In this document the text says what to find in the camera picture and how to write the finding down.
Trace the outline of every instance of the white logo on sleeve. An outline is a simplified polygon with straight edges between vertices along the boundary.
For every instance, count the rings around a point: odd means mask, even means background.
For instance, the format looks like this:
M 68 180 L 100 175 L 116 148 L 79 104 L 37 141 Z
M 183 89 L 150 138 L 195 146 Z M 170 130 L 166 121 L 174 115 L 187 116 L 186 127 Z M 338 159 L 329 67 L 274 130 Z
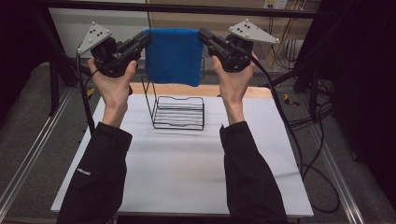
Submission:
M 80 173 L 84 174 L 84 175 L 91 175 L 91 172 L 85 171 L 81 168 L 77 168 L 77 171 L 79 171 Z

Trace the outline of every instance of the white wall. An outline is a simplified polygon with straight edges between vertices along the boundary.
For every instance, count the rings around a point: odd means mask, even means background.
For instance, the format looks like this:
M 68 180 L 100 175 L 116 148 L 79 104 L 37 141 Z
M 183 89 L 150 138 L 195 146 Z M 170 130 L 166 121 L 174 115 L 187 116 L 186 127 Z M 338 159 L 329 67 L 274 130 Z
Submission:
M 145 0 L 101 0 L 103 2 L 129 2 L 143 3 Z M 96 23 L 110 30 L 117 41 L 125 41 L 149 28 L 147 12 L 130 11 L 102 11 L 86 9 L 49 9 L 66 54 L 76 56 L 78 45 L 87 34 L 91 23 Z M 91 57 L 90 52 L 82 55 L 83 58 Z

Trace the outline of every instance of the white table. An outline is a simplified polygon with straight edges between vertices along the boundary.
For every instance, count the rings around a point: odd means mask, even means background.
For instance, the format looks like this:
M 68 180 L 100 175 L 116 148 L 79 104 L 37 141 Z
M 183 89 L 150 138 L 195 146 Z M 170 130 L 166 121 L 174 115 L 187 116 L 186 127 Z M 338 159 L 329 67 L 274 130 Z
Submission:
M 221 98 L 204 97 L 203 131 L 156 130 L 152 127 L 146 98 L 133 94 L 121 128 L 134 138 L 126 157 L 120 214 L 154 216 L 228 216 L 219 140 L 221 124 L 228 121 Z M 104 112 L 101 100 L 93 115 Z M 289 138 L 272 99 L 244 99 L 245 117 L 260 153 L 276 178 L 288 217 L 312 217 L 304 184 L 292 154 Z M 90 134 L 87 132 L 51 207 L 59 211 L 72 174 Z

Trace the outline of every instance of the black controller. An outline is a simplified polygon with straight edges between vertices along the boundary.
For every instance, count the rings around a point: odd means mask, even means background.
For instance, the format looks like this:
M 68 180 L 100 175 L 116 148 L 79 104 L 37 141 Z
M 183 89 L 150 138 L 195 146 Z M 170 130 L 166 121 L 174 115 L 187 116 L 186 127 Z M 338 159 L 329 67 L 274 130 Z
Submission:
M 219 58 L 224 71 L 236 73 L 250 65 L 250 59 L 246 53 L 253 50 L 253 41 L 242 39 L 233 34 L 224 39 L 221 36 L 215 36 L 206 28 L 200 29 L 199 38 L 207 45 L 209 56 L 216 55 Z
M 133 60 L 140 59 L 142 49 L 151 43 L 150 33 L 139 33 L 133 39 L 117 42 L 110 37 L 91 49 L 94 63 L 99 71 L 107 77 L 121 77 Z

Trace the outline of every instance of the blue cloth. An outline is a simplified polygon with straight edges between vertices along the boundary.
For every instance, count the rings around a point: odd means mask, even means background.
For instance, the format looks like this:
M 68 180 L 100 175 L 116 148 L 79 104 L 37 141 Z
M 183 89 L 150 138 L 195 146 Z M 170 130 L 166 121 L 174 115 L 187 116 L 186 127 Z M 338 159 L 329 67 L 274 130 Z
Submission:
M 146 74 L 154 83 L 180 83 L 196 87 L 201 79 L 204 45 L 198 31 L 190 29 L 148 29 L 151 44 L 146 47 Z

